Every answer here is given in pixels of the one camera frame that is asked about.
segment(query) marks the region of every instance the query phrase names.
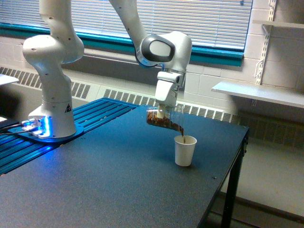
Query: cable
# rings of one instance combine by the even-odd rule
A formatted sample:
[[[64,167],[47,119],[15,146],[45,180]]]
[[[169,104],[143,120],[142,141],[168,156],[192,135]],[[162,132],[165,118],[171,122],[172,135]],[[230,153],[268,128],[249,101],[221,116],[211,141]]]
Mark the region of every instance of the cable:
[[[5,130],[9,130],[9,129],[15,128],[15,127],[21,127],[21,126],[22,126],[22,124],[18,123],[18,124],[14,124],[14,125],[11,125],[11,126],[3,127],[3,128],[0,129],[0,132],[3,132]]]
[[[33,129],[27,130],[27,131],[22,131],[22,132],[12,132],[12,133],[0,133],[0,135],[13,135],[13,134],[21,134],[21,133],[26,133],[26,132],[34,132],[37,131],[38,127],[35,127]]]
[[[22,131],[22,132],[13,132],[13,133],[1,133],[0,135],[12,135],[12,134],[21,134],[26,132],[32,132],[32,131]]]

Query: window blinds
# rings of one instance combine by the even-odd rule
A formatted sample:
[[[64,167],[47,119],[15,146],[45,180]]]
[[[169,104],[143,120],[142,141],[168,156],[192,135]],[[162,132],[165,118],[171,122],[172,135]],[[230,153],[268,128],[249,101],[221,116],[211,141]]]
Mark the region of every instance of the window blinds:
[[[181,31],[203,47],[243,50],[252,0],[138,0],[140,18],[149,34]],[[127,38],[108,0],[72,0],[76,31]],[[39,0],[0,0],[0,22],[47,27]]]

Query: white paper cup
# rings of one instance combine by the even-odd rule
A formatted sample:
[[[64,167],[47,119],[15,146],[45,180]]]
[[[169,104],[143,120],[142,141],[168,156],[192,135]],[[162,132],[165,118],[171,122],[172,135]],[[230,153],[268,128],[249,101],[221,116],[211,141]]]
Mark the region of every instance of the white paper cup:
[[[175,163],[179,166],[190,166],[195,145],[196,138],[185,135],[186,143],[181,135],[176,136],[175,140]]]

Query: window frame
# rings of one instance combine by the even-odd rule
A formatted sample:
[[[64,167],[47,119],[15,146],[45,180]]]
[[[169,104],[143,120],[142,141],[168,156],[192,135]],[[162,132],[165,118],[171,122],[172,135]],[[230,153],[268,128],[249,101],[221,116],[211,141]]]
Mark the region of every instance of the window frame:
[[[0,22],[0,36],[29,38],[41,34],[50,34],[50,30],[48,28]],[[76,34],[88,48],[101,48],[108,51],[122,51],[134,54],[134,46],[129,38],[83,32],[76,32]],[[242,66],[243,58],[244,51],[193,46],[190,60],[194,64],[210,63],[240,67]]]

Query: glass jar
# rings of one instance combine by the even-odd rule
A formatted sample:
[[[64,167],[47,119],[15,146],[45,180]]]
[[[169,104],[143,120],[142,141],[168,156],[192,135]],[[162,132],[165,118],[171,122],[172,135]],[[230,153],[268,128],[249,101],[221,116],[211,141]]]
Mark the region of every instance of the glass jar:
[[[184,135],[184,105],[177,104],[175,107],[160,105],[147,109],[147,124],[169,128]]]

